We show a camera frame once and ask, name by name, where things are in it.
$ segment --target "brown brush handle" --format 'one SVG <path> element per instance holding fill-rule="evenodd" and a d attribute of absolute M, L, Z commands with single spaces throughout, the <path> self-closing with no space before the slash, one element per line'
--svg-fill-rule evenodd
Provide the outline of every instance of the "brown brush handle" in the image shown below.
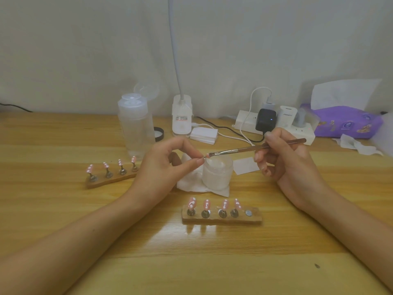
<path fill-rule="evenodd" d="M 288 145 L 293 145 L 293 144 L 300 144 L 300 143 L 305 143 L 307 140 L 305 138 L 302 139 L 296 139 L 296 140 L 289 140 L 287 141 Z M 268 143 L 263 143 L 261 145 L 256 145 L 256 146 L 251 146 L 251 147 L 245 147 L 245 148 L 239 148 L 238 152 L 248 152 L 248 151 L 255 151 L 259 149 L 269 149 L 270 146 Z"/>

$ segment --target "black cable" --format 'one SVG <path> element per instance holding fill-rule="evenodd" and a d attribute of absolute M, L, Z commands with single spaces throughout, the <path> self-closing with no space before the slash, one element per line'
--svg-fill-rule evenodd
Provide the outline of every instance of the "black cable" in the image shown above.
<path fill-rule="evenodd" d="M 215 125 L 213 122 L 210 122 L 210 121 L 208 121 L 208 120 L 206 120 L 206 119 L 204 119 L 204 118 L 202 118 L 202 117 L 199 117 L 199 116 L 195 116 L 195 118 L 199 118 L 199 119 L 201 119 L 201 120 L 203 120 L 203 121 L 205 121 L 205 122 L 207 122 L 207 123 L 209 123 L 209 124 L 212 124 L 213 126 L 215 126 L 215 127 L 217 127 L 217 128 L 226 128 L 226 129 L 229 129 L 231 132 L 233 132 L 233 133 L 237 134 L 238 136 L 241 136 L 242 138 L 244 138 L 240 133 L 237 133 L 237 132 L 234 131 L 232 128 L 229 128 L 229 127 L 227 127 L 227 126 L 218 126 L 218 125 Z M 250 140 L 251 142 L 253 142 L 253 143 L 260 143 L 260 142 L 262 142 L 264 139 L 265 139 L 265 136 L 263 136 L 262 139 L 261 139 L 260 141 L 253 141 L 252 139 L 249 139 L 249 140 Z"/>
<path fill-rule="evenodd" d="M 31 111 L 31 110 L 28 110 L 28 109 L 25 109 L 25 108 L 22 108 L 22 107 L 20 107 L 20 106 L 18 106 L 18 105 L 16 105 L 16 104 L 4 104 L 4 103 L 0 103 L 0 105 L 3 105 L 3 106 L 10 106 L 10 107 L 16 107 L 16 108 L 19 108 L 19 109 L 21 109 L 21 110 L 25 110 L 25 111 L 27 111 L 27 112 L 29 112 L 29 113 L 32 113 L 33 111 Z"/>

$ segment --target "forearm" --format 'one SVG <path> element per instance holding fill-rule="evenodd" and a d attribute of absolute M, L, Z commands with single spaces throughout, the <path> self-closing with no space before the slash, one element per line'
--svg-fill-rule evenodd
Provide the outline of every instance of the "forearm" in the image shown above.
<path fill-rule="evenodd" d="M 334 191 L 307 211 L 393 290 L 393 228 Z"/>
<path fill-rule="evenodd" d="M 132 195 L 0 260 L 0 293 L 62 294 L 146 213 Z"/>

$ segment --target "gray flexible tube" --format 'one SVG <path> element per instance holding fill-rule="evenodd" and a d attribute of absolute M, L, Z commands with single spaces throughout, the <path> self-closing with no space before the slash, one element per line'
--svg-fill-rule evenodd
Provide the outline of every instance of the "gray flexible tube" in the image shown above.
<path fill-rule="evenodd" d="M 169 16 L 169 32 L 171 34 L 174 70 L 176 72 L 177 84 L 179 85 L 180 100 L 184 100 L 182 85 L 180 84 L 179 66 L 177 64 L 177 45 L 173 32 L 173 0 L 168 0 L 168 16 Z"/>

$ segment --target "white cable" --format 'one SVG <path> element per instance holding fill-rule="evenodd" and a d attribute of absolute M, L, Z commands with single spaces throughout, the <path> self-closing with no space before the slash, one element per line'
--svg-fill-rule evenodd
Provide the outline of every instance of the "white cable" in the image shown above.
<path fill-rule="evenodd" d="M 248 114 L 247 114 L 246 118 L 244 119 L 242 125 L 240 125 L 240 134 L 247 140 L 248 143 L 251 144 L 251 146 L 254 146 L 254 144 L 251 143 L 251 141 L 242 133 L 242 127 L 243 127 L 243 124 L 246 122 L 246 120 L 247 120 L 247 118 L 248 118 L 248 116 L 249 116 L 249 114 L 250 114 L 250 112 L 251 112 L 252 95 L 254 94 L 255 91 L 257 91 L 258 89 L 262 89 L 262 88 L 263 88 L 263 89 L 268 89 L 268 90 L 270 91 L 270 95 L 269 95 L 269 97 L 267 98 L 266 101 L 268 101 L 268 100 L 271 98 L 271 96 L 272 96 L 272 91 L 271 91 L 270 88 L 268 88 L 268 87 L 258 87 L 258 88 L 255 88 L 255 89 L 251 92 L 251 96 L 250 96 L 250 109 L 248 110 Z"/>
<path fill-rule="evenodd" d="M 213 129 L 216 129 L 216 128 L 214 128 L 213 126 L 211 126 L 211 125 L 209 125 L 209 124 L 205 124 L 205 123 L 202 123 L 202 124 L 197 124 L 197 127 L 198 126 L 201 126 L 201 125 L 205 125 L 205 126 L 208 126 L 208 127 L 210 127 L 210 128 L 213 128 Z M 218 133 L 220 136 L 223 136 L 223 137 L 225 137 L 225 138 L 230 138 L 230 139 L 235 139 L 235 140 L 240 140 L 240 141 L 244 141 L 244 142 L 246 142 L 246 143 L 250 143 L 252 146 L 253 146 L 253 144 L 251 143 L 251 142 L 249 142 L 249 141 L 246 141 L 246 140 L 244 140 L 244 139 L 241 139 L 241 138 L 235 138 L 235 137 L 233 137 L 233 136 L 226 136 L 226 135 L 223 135 L 222 133 Z"/>
<path fill-rule="evenodd" d="M 172 43 L 174 70 L 176 72 L 177 84 L 179 85 L 180 100 L 184 100 L 184 94 L 182 92 L 182 85 L 180 83 L 179 66 L 177 64 L 177 44 L 176 44 L 176 39 L 174 37 L 174 31 L 173 31 L 173 0 L 168 0 L 168 17 L 169 17 L 169 33 L 171 35 L 171 43 Z"/>

